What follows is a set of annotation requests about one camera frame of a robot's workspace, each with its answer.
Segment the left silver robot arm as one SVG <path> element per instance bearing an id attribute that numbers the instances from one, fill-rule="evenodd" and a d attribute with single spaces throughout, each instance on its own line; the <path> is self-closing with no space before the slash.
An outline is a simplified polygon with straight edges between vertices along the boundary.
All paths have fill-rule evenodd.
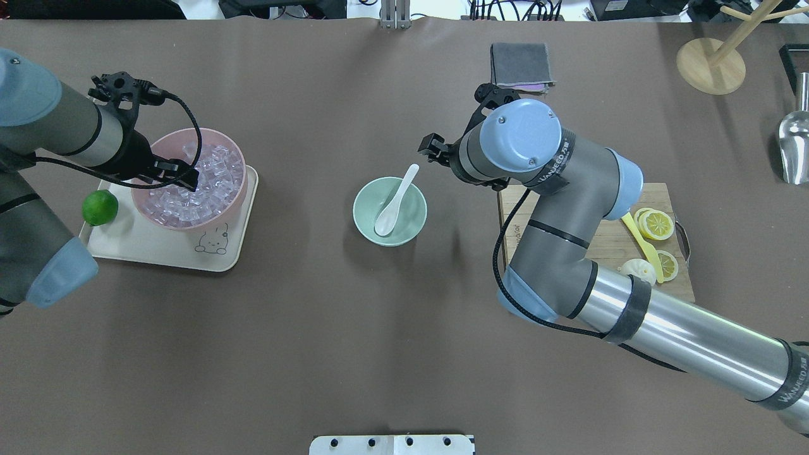
<path id="1" fill-rule="evenodd" d="M 171 100 L 197 119 L 179 95 L 127 72 L 92 78 L 87 94 L 15 50 L 1 52 L 2 316 L 21 303 L 46 308 L 97 276 L 84 242 L 29 182 L 52 164 L 130 189 L 179 185 L 196 190 L 195 162 L 156 155 L 136 129 L 142 106 Z"/>

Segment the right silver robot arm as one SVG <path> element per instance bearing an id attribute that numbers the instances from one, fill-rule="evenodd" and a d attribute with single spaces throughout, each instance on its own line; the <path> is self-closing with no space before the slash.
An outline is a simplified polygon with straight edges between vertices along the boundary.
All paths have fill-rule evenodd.
<path id="1" fill-rule="evenodd" d="M 461 138 L 431 133 L 418 150 L 466 183 L 506 196 L 523 185 L 522 201 L 534 202 L 502 215 L 493 253 L 502 305 L 554 329 L 558 317 L 577 320 L 583 335 L 714 381 L 807 435 L 806 343 L 726 320 L 694 305 L 688 283 L 674 286 L 674 255 L 645 241 L 645 220 L 631 215 L 640 168 L 564 128 L 541 101 L 478 101 Z"/>

